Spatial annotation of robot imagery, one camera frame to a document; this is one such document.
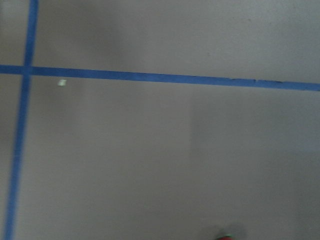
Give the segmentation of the red strawberry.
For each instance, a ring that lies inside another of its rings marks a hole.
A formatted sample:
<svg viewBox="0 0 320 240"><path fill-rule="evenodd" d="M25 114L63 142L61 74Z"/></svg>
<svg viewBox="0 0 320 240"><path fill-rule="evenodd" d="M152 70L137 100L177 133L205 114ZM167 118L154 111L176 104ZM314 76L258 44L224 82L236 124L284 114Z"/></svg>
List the red strawberry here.
<svg viewBox="0 0 320 240"><path fill-rule="evenodd" d="M216 238L216 240L234 240L233 236L230 234L223 234Z"/></svg>

